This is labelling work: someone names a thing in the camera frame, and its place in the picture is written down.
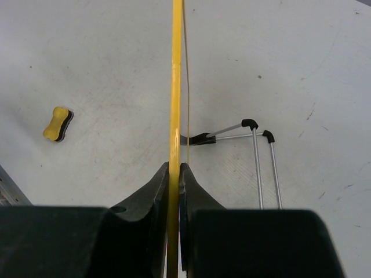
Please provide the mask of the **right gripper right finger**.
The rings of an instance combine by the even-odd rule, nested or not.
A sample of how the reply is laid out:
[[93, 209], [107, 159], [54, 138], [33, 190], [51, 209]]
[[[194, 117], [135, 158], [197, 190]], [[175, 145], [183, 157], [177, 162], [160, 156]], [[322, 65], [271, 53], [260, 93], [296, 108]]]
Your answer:
[[180, 248], [187, 274], [228, 273], [228, 210], [205, 191], [190, 166], [180, 166]]

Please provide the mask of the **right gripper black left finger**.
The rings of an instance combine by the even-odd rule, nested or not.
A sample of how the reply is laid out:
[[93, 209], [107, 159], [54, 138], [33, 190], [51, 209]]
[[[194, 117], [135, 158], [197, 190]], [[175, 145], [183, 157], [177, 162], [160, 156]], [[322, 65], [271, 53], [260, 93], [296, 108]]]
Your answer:
[[163, 277], [167, 243], [169, 163], [110, 210], [124, 221], [122, 262], [131, 277]]

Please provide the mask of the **yellow whiteboard eraser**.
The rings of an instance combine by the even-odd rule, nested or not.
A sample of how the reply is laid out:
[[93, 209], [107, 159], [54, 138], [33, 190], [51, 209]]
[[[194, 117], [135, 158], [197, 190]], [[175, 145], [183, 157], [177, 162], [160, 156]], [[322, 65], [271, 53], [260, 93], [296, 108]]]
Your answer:
[[43, 137], [52, 142], [64, 140], [67, 128], [74, 117], [74, 113], [64, 107], [55, 107], [50, 123], [43, 131]]

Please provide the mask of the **yellow-framed small whiteboard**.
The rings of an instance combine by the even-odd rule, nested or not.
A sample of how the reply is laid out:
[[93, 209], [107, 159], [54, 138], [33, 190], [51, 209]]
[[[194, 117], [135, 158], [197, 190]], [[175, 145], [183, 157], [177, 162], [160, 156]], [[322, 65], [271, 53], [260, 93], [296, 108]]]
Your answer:
[[189, 115], [190, 77], [186, 6], [184, 1], [173, 1], [169, 128], [169, 201], [166, 261], [167, 277], [177, 277], [179, 273], [179, 178], [181, 158], [181, 76], [183, 61], [185, 62], [187, 85], [187, 115]]

